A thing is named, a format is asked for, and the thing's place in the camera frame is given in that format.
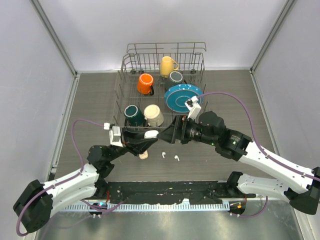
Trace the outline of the white charging case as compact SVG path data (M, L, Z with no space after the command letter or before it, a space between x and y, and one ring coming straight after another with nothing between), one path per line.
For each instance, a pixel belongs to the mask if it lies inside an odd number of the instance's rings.
M144 133L144 139L156 139L158 134L157 130L148 130Z

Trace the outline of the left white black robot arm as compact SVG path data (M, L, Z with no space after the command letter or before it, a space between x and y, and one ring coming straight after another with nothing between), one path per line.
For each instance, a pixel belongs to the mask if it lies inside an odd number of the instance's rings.
M20 237L41 229L57 212L68 205L86 198L102 199L107 192L105 178L114 168L112 161L131 153L143 154L157 142L157 130L139 131L112 126L110 144L93 145L87 163L63 177L40 182L31 181L13 205L18 220L16 233Z

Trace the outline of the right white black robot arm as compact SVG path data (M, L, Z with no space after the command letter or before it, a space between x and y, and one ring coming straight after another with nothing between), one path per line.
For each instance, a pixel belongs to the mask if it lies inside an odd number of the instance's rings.
M213 111L202 113L198 122L177 116L157 138L174 144L190 141L213 146L222 157L253 166L271 178L253 177L232 172L226 193L233 198L240 194L263 195L288 202L294 209L315 215L320 203L320 169L303 167L265 149L251 137L225 126Z

